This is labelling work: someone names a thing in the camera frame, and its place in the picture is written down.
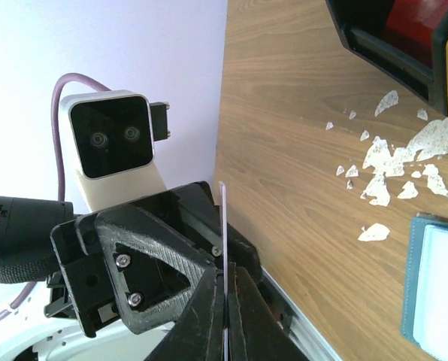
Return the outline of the white credit card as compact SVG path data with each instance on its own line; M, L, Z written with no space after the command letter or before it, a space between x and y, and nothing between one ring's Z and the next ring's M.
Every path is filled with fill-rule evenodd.
M222 236L222 269L223 269L223 293L224 293L224 328L223 328L223 359L228 361L229 356L229 246L227 223L227 198L226 185L219 181L220 195L220 219Z

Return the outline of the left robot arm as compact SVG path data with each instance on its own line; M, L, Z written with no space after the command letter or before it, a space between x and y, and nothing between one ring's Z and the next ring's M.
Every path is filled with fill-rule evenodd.
M264 305L254 246L220 221L205 183L76 217L69 202L0 197L0 284L25 283L0 312L0 360L76 320L86 338L166 323L206 341Z

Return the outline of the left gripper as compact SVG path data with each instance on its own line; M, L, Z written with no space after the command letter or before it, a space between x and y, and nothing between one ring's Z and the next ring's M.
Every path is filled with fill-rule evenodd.
M115 320L136 335L177 320L204 273L222 267L219 209L205 182L77 217L50 239L89 337ZM232 227L228 243L229 260L259 283L256 248Z

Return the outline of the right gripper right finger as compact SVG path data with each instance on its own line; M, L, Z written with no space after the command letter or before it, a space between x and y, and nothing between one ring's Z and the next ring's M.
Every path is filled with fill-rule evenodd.
M253 279L229 266L229 359L302 360L303 353L280 328Z

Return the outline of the blue leather card holder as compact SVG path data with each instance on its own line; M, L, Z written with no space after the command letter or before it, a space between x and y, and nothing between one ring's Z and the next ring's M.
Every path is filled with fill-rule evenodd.
M448 360L448 219L418 214L410 222L401 335Z

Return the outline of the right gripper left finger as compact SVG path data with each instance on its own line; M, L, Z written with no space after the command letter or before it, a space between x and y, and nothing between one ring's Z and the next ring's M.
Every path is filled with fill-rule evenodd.
M222 360L224 295L220 270L202 275L182 314L148 360Z

